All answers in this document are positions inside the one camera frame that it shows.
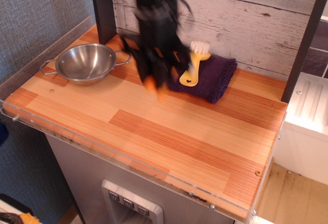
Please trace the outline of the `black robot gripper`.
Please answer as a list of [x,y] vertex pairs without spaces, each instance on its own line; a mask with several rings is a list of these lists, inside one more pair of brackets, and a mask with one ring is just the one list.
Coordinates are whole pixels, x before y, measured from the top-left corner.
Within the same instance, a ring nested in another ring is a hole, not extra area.
[[139,8],[134,11],[139,34],[122,34],[124,49],[132,53],[142,83],[153,83],[157,93],[166,89],[172,67],[189,69],[188,48],[177,35],[178,20],[172,10]]

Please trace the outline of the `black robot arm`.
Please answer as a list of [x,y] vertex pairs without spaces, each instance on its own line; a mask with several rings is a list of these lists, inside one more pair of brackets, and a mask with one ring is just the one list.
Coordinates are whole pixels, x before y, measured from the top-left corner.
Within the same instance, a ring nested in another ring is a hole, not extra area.
[[138,35],[121,35],[124,50],[136,60],[139,77],[147,90],[162,95],[177,69],[192,67],[190,50],[177,35],[178,0],[136,0],[134,15]]

